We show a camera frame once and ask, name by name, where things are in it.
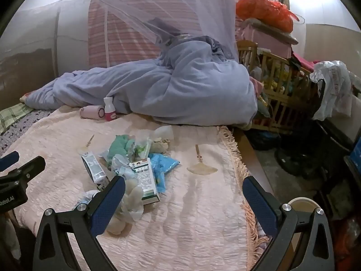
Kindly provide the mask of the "grey white tube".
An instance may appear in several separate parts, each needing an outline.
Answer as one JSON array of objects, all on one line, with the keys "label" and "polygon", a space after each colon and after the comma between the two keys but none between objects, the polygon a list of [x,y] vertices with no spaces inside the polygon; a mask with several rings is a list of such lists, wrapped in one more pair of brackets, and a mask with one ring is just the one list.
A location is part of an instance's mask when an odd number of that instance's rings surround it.
[{"label": "grey white tube", "polygon": [[81,159],[92,182],[94,182],[98,190],[104,190],[109,184],[109,179],[95,155],[92,152],[85,152],[81,154]]}]

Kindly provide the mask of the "clear plastic wrapper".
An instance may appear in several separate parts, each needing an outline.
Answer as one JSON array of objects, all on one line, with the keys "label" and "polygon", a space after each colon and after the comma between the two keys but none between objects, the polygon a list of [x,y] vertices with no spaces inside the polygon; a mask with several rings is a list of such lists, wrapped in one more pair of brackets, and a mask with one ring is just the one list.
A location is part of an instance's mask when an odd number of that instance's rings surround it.
[{"label": "clear plastic wrapper", "polygon": [[135,172],[129,166],[129,160],[120,154],[116,154],[112,158],[111,171],[116,175],[122,176],[124,179],[132,179],[135,177]]}]

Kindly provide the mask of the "green white carton box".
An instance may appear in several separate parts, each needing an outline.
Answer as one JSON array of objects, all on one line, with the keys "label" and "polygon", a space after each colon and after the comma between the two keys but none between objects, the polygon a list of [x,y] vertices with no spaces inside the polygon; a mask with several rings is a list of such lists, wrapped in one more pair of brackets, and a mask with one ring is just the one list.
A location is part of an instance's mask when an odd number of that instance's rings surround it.
[{"label": "green white carton box", "polygon": [[150,158],[136,161],[130,164],[135,172],[138,185],[143,189],[142,202],[144,205],[158,203],[160,201],[155,176],[152,171]]}]

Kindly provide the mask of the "green fluffy cloth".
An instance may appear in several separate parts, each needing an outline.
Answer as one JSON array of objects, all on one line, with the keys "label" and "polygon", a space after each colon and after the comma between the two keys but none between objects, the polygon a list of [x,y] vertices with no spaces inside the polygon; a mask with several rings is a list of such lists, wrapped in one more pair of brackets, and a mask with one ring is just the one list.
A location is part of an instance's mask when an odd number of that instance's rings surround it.
[{"label": "green fluffy cloth", "polygon": [[115,155],[122,155],[129,162],[135,158],[135,138],[129,135],[116,135],[108,151],[108,159],[112,160]]}]

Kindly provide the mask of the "blue snack bag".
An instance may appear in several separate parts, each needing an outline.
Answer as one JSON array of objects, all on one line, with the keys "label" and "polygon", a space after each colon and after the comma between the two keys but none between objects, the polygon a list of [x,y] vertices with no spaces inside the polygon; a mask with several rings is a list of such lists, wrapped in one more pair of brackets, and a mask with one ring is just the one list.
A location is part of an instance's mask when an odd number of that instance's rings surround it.
[{"label": "blue snack bag", "polygon": [[165,176],[175,169],[180,162],[163,154],[149,154],[152,171],[154,173],[157,190],[159,193],[165,193]]}]

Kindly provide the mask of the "cream trash bucket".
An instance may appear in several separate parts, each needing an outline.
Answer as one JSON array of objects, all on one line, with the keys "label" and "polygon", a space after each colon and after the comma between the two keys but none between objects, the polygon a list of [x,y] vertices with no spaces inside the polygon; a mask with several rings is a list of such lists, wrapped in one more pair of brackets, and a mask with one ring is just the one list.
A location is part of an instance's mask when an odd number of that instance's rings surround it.
[{"label": "cream trash bucket", "polygon": [[312,213],[314,209],[320,208],[320,205],[310,198],[297,197],[288,202],[296,211]]}]

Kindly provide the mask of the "green plaid cloth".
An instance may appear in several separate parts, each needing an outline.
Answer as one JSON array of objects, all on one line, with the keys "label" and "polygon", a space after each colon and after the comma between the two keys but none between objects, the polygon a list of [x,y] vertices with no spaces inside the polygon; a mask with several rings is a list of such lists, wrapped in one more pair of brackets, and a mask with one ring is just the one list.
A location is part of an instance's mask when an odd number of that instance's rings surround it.
[{"label": "green plaid cloth", "polygon": [[16,123],[21,118],[28,115],[31,111],[32,108],[26,106],[24,103],[18,103],[14,106],[2,110],[0,112],[0,134],[4,133],[12,124]]}]

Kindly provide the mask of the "pink roll pouch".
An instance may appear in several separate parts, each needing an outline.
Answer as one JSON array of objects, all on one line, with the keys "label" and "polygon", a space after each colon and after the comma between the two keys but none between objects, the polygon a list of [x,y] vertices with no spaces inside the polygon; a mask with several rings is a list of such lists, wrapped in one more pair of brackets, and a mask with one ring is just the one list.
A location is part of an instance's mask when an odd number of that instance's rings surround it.
[{"label": "pink roll pouch", "polygon": [[84,119],[101,120],[105,116],[105,110],[100,105],[89,105],[80,109],[80,116]]}]

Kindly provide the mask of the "pink textured bedspread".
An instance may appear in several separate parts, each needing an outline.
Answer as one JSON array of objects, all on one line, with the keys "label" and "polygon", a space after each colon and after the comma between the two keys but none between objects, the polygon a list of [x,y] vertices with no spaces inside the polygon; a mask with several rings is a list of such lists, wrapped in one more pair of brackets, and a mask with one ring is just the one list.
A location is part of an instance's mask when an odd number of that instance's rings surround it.
[{"label": "pink textured bedspread", "polygon": [[[62,107],[33,124],[10,147],[20,163],[41,155],[46,169],[29,183],[28,201],[15,209],[20,226],[37,232],[47,208],[73,209],[93,188],[78,150],[99,155],[118,135],[143,140],[158,123],[136,114],[83,119]],[[99,242],[118,270],[250,270],[262,255],[256,218],[242,193],[248,175],[227,127],[174,126],[169,154],[179,165],[166,177],[166,192],[147,205],[120,236]]]}]

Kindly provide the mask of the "beige crumpled cloth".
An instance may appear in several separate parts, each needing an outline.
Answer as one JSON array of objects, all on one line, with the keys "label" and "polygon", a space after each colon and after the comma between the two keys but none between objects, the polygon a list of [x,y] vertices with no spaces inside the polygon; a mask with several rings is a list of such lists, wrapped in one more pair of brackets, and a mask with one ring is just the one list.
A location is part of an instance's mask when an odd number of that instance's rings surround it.
[{"label": "beige crumpled cloth", "polygon": [[165,154],[168,151],[170,140],[157,138],[152,141],[149,152],[152,154]]}]

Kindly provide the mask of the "white plastic bag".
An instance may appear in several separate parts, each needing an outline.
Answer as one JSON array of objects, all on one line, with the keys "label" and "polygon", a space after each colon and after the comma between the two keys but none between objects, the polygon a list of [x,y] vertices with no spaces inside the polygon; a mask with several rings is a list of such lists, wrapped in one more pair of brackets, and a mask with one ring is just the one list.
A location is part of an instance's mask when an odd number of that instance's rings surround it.
[{"label": "white plastic bag", "polygon": [[322,100],[313,120],[351,117],[352,84],[347,66],[342,61],[321,61],[310,74],[313,83],[324,83]]}]

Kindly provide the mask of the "light blue duvet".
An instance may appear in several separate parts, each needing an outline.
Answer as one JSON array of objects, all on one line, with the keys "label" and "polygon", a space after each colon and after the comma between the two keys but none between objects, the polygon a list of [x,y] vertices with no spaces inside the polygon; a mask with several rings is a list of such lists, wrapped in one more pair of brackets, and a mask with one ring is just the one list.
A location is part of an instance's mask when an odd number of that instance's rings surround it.
[{"label": "light blue duvet", "polygon": [[121,114],[137,113],[167,124],[247,125],[258,110],[247,69],[218,41],[180,35],[158,58],[65,73],[25,104],[37,110],[100,105],[113,99]]}]

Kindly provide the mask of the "white mosquito net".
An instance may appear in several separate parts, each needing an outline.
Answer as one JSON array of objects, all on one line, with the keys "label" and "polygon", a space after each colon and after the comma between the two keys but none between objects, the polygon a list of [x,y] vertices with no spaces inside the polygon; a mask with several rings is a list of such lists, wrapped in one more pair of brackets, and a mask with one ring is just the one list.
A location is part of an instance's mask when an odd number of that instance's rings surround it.
[{"label": "white mosquito net", "polygon": [[91,0],[89,58],[107,67],[152,58],[178,35],[209,36],[237,58],[235,0]]}]

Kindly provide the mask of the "red mesh bag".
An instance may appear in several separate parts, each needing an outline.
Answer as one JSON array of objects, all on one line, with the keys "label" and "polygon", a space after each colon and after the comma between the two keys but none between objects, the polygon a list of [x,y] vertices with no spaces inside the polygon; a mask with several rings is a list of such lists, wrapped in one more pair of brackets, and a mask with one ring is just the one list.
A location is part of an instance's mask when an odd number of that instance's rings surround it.
[{"label": "red mesh bag", "polygon": [[294,20],[299,22],[297,15],[285,4],[273,0],[239,0],[236,15],[242,20],[255,18],[285,33],[293,31]]}]

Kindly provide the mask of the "brown wooden bed frame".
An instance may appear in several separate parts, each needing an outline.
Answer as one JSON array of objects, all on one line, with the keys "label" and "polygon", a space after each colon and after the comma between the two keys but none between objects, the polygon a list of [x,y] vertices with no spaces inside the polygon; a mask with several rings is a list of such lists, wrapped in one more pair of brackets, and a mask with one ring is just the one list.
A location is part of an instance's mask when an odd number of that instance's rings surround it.
[{"label": "brown wooden bed frame", "polygon": [[242,156],[242,161],[250,174],[258,181],[262,188],[264,188],[269,193],[273,193],[273,189],[269,183],[268,178],[266,177],[264,169],[262,168],[261,163],[256,156],[256,152],[252,148],[246,135],[241,129],[235,127],[233,128],[233,137],[237,142],[239,152]]}]

